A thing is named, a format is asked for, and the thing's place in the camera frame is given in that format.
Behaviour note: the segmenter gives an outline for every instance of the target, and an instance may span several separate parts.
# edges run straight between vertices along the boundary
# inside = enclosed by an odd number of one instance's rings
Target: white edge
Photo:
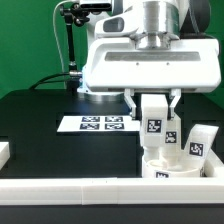
[[[224,166],[211,151],[208,178],[1,179],[0,205],[224,203]]]

